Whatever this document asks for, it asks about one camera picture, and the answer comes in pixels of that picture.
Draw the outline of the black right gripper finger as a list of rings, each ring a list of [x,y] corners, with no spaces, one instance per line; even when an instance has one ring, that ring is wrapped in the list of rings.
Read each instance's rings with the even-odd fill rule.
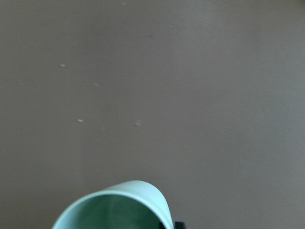
[[[174,223],[174,228],[175,229],[186,229],[186,224],[182,221],[176,221]]]

